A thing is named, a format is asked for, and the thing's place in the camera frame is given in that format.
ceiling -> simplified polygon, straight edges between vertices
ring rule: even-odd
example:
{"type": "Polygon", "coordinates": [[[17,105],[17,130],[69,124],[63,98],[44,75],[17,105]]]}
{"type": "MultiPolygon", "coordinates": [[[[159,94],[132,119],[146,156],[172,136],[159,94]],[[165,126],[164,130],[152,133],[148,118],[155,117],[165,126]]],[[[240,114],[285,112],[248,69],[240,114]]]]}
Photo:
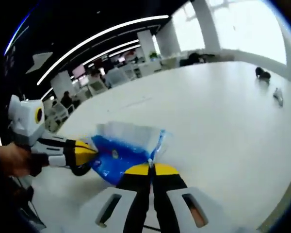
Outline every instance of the ceiling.
{"type": "Polygon", "coordinates": [[[39,99],[50,89],[50,80],[59,71],[70,72],[101,52],[137,39],[138,31],[148,28],[155,34],[170,18],[140,22],[104,34],[72,53],[40,85],[36,85],[59,58],[80,42],[120,23],[144,17],[170,16],[185,2],[186,0],[42,0],[35,7],[32,3],[28,4],[28,10],[18,17],[19,23],[32,7],[33,9],[16,34],[15,38],[18,39],[5,56],[6,75],[3,79],[11,83],[11,88],[18,87],[27,98],[39,99]],[[52,52],[52,55],[40,69],[26,74],[33,66],[32,56],[43,52],[52,52]]]}

white table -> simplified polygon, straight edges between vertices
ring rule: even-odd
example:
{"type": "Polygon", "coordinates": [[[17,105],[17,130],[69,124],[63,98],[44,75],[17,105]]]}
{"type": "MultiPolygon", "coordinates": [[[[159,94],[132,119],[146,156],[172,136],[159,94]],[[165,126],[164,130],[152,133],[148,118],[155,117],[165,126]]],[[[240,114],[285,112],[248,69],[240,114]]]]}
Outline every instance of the white table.
{"type": "MultiPolygon", "coordinates": [[[[236,222],[257,228],[291,181],[291,83],[271,73],[267,87],[256,80],[255,68],[201,64],[129,82],[85,101],[59,134],[93,134],[96,123],[110,120],[165,128],[175,143],[159,161],[176,167],[188,186],[217,200],[236,222]],[[283,108],[272,96],[276,87],[283,108]]],[[[93,171],[75,177],[47,167],[33,186],[33,201],[50,226],[71,221],[108,185],[93,171]]]]}

table surface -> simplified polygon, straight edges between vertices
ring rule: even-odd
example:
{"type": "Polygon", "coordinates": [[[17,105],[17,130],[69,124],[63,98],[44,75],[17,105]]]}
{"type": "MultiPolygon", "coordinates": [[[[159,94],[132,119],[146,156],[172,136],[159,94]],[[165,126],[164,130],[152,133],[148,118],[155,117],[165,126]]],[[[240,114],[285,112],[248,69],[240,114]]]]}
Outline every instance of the table surface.
{"type": "MultiPolygon", "coordinates": [[[[97,123],[111,120],[164,128],[174,143],[158,161],[177,168],[188,186],[218,201],[238,224],[257,228],[291,181],[291,83],[271,73],[268,86],[255,68],[200,64],[137,79],[84,102],[58,134],[93,135],[97,123]],[[277,87],[282,108],[273,98],[277,87]]],[[[42,220],[64,225],[108,184],[93,171],[75,177],[47,167],[33,186],[42,220]]]]}

yellow part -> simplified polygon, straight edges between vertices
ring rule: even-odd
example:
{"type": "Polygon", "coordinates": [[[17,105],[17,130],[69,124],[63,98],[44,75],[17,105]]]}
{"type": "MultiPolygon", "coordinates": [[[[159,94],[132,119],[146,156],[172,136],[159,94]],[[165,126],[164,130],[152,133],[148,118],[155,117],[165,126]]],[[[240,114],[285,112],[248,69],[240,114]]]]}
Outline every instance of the yellow part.
{"type": "Polygon", "coordinates": [[[76,155],[77,166],[88,163],[89,161],[93,160],[98,155],[97,151],[94,151],[93,149],[84,148],[84,147],[75,147],[74,152],[76,155]]]}
{"type": "Polygon", "coordinates": [[[167,164],[155,164],[155,171],[157,176],[179,174],[174,167],[167,164]]]}
{"type": "Polygon", "coordinates": [[[88,148],[88,149],[92,150],[90,145],[88,145],[85,142],[80,141],[80,140],[76,140],[76,147],[84,147],[84,148],[88,148]]]}
{"type": "Polygon", "coordinates": [[[40,122],[40,120],[38,119],[38,112],[39,110],[42,110],[40,107],[38,107],[35,112],[34,112],[34,120],[35,120],[35,123],[38,124],[40,122]]]}
{"type": "Polygon", "coordinates": [[[148,172],[149,172],[149,164],[139,164],[127,169],[125,171],[125,174],[146,176],[148,172]]]}

plastic bag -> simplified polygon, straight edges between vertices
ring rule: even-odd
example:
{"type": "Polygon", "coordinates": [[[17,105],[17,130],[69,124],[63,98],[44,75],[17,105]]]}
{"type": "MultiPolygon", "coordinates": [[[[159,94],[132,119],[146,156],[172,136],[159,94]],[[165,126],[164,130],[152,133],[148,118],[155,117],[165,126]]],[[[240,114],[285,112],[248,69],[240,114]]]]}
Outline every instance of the plastic bag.
{"type": "Polygon", "coordinates": [[[98,149],[99,156],[90,164],[104,180],[117,185],[130,167],[162,156],[170,139],[170,133],[155,127],[114,121],[99,124],[97,135],[90,142],[98,149]]]}

